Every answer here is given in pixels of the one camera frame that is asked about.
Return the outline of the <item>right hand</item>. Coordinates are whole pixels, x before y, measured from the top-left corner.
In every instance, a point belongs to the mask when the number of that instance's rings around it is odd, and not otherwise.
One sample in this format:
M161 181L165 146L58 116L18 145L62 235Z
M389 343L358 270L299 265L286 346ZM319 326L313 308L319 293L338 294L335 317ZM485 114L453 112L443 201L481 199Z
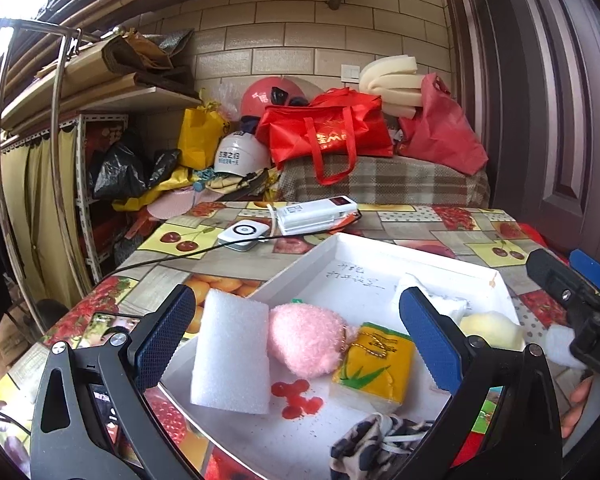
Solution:
M571 393L571 396L569 397L571 408L566 414L563 414L560 419L560 431L562 432L563 439L569 438L574 427L577 426L577 423L582 416L586 400L588 400L588 395L590 394L594 379L595 376L584 378L577 388L573 390L573 393Z

